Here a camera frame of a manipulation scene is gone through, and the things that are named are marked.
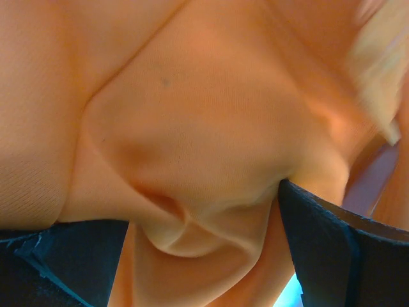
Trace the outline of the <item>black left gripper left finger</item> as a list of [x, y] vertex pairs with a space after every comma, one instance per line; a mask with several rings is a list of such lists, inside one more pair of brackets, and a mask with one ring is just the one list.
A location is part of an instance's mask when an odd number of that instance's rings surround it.
[[1, 306], [107, 306], [127, 229], [101, 220], [1, 231]]

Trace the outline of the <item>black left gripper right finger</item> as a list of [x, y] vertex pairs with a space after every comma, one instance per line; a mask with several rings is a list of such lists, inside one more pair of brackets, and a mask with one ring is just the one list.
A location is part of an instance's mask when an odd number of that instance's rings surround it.
[[408, 306], [408, 232], [283, 180], [279, 208], [304, 306]]

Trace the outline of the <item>orange zip jacket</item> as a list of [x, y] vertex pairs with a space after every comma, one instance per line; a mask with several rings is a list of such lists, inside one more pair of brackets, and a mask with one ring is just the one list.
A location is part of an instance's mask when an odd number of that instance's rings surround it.
[[279, 182], [341, 205], [385, 143], [407, 229], [407, 1], [1, 2], [1, 228], [130, 222], [111, 306], [276, 302]]

